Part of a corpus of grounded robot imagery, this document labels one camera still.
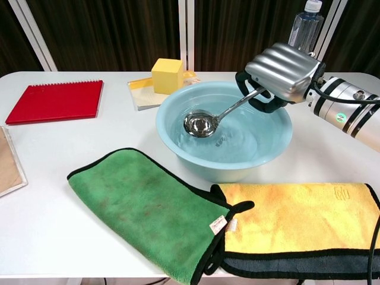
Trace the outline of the right silver and black robot hand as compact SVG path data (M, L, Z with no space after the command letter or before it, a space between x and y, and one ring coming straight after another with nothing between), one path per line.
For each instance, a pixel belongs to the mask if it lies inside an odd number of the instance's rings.
M254 89L265 90L260 94L269 99L262 102L252 98L249 104L264 113L273 113L287 104L302 103L312 83L322 77L326 64L285 43L275 43L246 64L235 74L239 90L249 94L246 82Z

